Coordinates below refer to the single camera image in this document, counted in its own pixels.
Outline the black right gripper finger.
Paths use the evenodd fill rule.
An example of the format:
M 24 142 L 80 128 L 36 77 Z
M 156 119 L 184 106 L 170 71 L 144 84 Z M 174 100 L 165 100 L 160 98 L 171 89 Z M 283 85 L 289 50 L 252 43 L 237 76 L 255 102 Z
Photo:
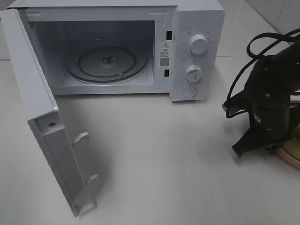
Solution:
M 241 158 L 245 153 L 254 151 L 266 146 L 259 135 L 254 130 L 248 130 L 241 139 L 232 146 L 233 151 L 238 158 Z

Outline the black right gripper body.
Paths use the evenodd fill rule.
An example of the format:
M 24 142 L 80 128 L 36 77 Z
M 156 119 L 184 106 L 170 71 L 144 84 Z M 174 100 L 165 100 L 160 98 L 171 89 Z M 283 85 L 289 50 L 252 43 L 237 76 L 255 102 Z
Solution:
M 249 113 L 249 130 L 254 130 L 266 146 L 273 149 L 285 143 L 291 136 L 289 110 L 259 111 Z

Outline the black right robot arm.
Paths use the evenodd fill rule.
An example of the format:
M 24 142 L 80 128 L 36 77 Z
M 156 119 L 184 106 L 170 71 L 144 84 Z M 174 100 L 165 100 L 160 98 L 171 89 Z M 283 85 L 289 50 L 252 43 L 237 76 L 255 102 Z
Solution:
M 300 108 L 290 107 L 290 96 L 300 89 L 300 44 L 258 60 L 244 89 L 224 105 L 233 115 L 246 110 L 250 128 L 233 145 L 235 153 L 274 149 L 291 137 L 300 123 Z

